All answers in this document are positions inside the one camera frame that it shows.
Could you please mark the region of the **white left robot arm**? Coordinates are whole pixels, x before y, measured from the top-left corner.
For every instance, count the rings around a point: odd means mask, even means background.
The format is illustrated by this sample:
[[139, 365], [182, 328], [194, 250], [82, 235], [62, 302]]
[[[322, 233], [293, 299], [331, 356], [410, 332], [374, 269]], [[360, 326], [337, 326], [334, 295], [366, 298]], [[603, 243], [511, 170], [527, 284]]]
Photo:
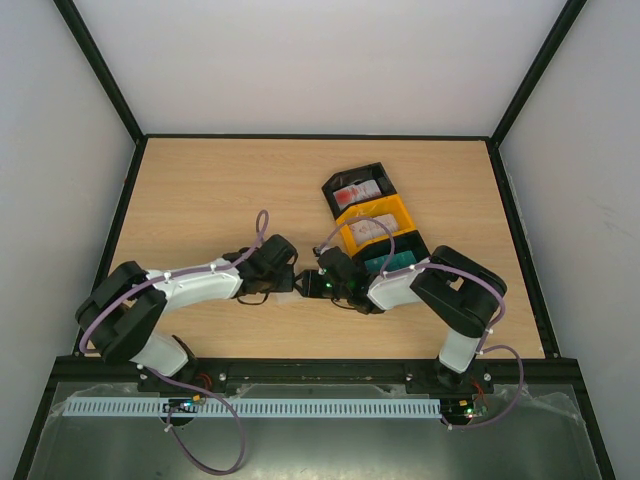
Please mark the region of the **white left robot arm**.
[[274, 234], [252, 248], [179, 270], [145, 270], [125, 262], [78, 307], [78, 348], [109, 365], [132, 362], [172, 377], [193, 354], [177, 337], [156, 331], [162, 316], [213, 300], [289, 293], [297, 258], [296, 248]]

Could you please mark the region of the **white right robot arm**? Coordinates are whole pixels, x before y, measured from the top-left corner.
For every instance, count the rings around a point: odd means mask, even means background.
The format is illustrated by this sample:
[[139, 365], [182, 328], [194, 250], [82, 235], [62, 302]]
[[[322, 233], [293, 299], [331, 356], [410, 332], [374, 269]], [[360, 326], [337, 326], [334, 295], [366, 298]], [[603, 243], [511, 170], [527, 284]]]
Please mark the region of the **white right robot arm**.
[[324, 250], [317, 262], [317, 268], [294, 280], [305, 298], [344, 301], [365, 315], [422, 303], [443, 320], [449, 331], [437, 357], [436, 379], [450, 392], [470, 381], [470, 365], [506, 311], [503, 279], [445, 245], [416, 264], [376, 274], [338, 247]]

